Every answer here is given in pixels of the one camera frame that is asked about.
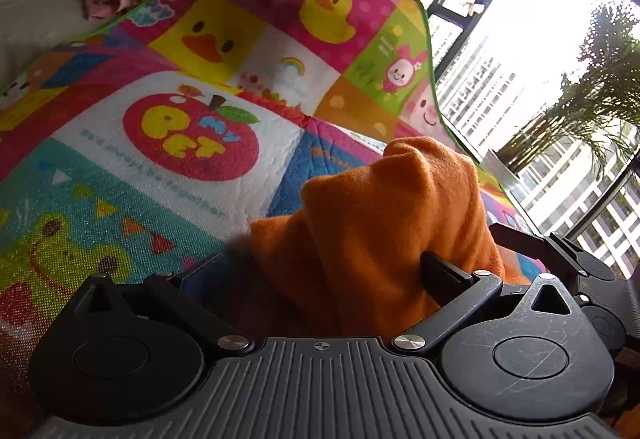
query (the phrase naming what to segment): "sofa cushion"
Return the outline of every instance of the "sofa cushion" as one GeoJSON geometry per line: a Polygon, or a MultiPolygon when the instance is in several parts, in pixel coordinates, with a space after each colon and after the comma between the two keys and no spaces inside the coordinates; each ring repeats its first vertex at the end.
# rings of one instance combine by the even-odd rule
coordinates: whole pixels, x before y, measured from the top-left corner
{"type": "Polygon", "coordinates": [[[0,0],[0,90],[45,51],[105,21],[86,20],[84,0],[0,0]]]}

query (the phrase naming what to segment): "pink bunny cartoon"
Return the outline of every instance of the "pink bunny cartoon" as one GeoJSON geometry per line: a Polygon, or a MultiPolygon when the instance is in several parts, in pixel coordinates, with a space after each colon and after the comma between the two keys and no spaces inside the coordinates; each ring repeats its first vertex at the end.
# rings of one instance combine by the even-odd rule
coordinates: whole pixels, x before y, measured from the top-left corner
{"type": "Polygon", "coordinates": [[[403,45],[397,49],[399,58],[386,70],[382,80],[382,88],[389,94],[395,94],[400,88],[408,86],[414,78],[416,70],[419,70],[429,53],[423,51],[415,59],[411,57],[411,47],[403,45]]]}

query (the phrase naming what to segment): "yellow duck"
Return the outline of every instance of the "yellow duck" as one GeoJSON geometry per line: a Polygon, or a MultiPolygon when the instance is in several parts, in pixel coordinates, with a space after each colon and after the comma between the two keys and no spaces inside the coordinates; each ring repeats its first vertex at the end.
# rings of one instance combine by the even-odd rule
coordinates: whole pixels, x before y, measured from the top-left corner
{"type": "Polygon", "coordinates": [[[264,27],[264,21],[230,0],[197,0],[149,47],[185,73],[216,85],[239,69],[264,27]]]}
{"type": "Polygon", "coordinates": [[[305,0],[300,7],[300,20],[313,36],[329,44],[343,44],[356,34],[347,23],[353,0],[305,0]]]}

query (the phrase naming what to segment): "triangle cutout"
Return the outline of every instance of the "triangle cutout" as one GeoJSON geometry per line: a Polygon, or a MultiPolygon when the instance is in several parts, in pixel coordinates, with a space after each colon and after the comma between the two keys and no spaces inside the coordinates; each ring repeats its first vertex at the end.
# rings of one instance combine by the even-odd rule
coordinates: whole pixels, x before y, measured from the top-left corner
{"type": "Polygon", "coordinates": [[[71,177],[65,174],[62,170],[57,169],[56,172],[53,174],[53,180],[51,181],[51,185],[54,186],[56,184],[66,183],[67,181],[70,181],[70,180],[71,180],[71,177]]]}
{"type": "Polygon", "coordinates": [[[89,186],[85,186],[82,183],[78,183],[74,186],[74,200],[84,199],[85,197],[91,197],[92,195],[94,195],[94,191],[89,186]]]}
{"type": "Polygon", "coordinates": [[[109,204],[106,200],[97,199],[95,204],[96,217],[103,218],[104,216],[113,215],[117,211],[118,209],[113,204],[109,204]]]}
{"type": "Polygon", "coordinates": [[[144,233],[145,228],[139,222],[134,221],[129,215],[125,215],[122,220],[122,234],[125,237],[144,233]]]}
{"type": "Polygon", "coordinates": [[[154,255],[160,255],[161,253],[166,253],[167,251],[171,251],[174,249],[175,244],[171,241],[168,241],[162,235],[158,235],[157,233],[152,233],[154,239],[151,243],[151,250],[154,255]]]}

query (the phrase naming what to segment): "rainbow print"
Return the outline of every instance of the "rainbow print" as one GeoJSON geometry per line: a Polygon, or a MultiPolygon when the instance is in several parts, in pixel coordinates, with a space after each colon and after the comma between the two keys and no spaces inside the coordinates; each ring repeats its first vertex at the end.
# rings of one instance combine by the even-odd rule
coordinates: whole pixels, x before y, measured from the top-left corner
{"type": "Polygon", "coordinates": [[[287,56],[280,60],[280,63],[285,67],[294,67],[297,70],[299,76],[305,75],[305,64],[303,64],[299,59],[293,56],[287,56]]]}

